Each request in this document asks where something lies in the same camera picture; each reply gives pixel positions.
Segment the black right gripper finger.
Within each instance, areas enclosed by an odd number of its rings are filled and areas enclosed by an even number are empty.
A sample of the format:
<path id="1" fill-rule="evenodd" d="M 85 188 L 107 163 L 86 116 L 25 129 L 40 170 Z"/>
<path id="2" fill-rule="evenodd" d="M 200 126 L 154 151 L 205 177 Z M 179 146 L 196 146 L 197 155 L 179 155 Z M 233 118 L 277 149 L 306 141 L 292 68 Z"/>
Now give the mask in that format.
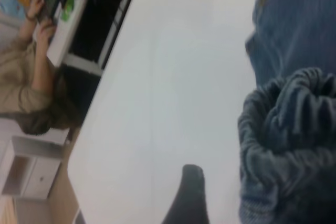
<path id="1" fill-rule="evenodd" d="M 183 166 L 179 189 L 163 223 L 209 223 L 205 177 L 201 167 Z"/>

